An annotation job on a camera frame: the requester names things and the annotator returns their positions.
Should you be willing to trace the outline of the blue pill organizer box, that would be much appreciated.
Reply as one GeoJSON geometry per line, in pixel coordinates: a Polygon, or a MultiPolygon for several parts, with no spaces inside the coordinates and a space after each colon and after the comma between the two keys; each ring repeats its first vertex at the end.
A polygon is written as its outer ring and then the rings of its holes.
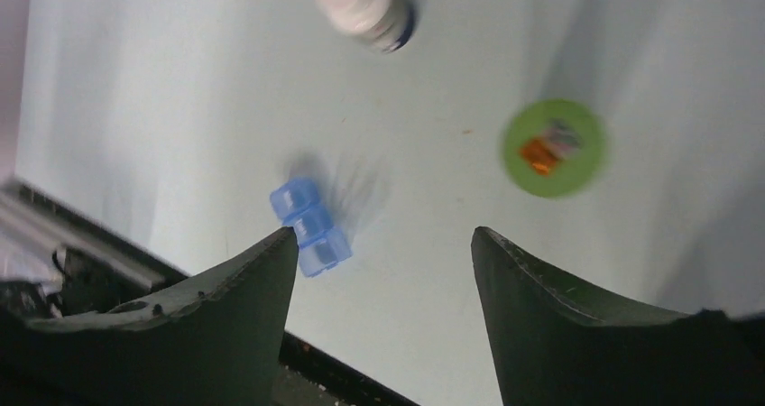
{"type": "Polygon", "coordinates": [[[311,178],[287,181],[269,197],[275,216],[296,234],[298,266],[308,278],[316,277],[352,257],[344,231],[335,223],[311,178]]]}

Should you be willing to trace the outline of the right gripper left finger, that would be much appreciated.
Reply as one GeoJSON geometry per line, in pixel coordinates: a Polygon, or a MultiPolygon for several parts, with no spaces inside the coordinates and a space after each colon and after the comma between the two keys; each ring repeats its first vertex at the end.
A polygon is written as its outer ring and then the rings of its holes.
{"type": "Polygon", "coordinates": [[[4,405],[267,405],[296,278],[295,233],[106,313],[1,314],[4,405]]]}

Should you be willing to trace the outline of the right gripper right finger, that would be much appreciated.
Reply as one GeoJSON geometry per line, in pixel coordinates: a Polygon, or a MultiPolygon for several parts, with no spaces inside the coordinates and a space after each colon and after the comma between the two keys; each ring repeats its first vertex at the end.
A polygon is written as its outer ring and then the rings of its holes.
{"type": "Polygon", "coordinates": [[[763,316],[632,300],[486,226],[471,254],[504,404],[763,404],[763,316]]]}

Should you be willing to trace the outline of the white pill bottle blue label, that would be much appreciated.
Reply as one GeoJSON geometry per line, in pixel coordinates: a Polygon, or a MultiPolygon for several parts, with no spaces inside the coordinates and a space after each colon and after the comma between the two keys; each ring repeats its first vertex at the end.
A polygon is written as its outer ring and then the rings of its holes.
{"type": "Polygon", "coordinates": [[[315,0],[320,12],[340,33],[380,52],[404,46],[414,33],[412,0],[315,0]]]}

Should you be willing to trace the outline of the green pill bottle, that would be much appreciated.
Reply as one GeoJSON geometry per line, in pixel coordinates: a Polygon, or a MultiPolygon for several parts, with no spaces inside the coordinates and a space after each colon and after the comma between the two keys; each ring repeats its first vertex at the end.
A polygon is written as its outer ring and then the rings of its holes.
{"type": "Polygon", "coordinates": [[[607,131],[588,106],[540,100],[511,118],[499,154],[517,187],[540,198],[563,198],[585,189],[604,168],[607,131]]]}

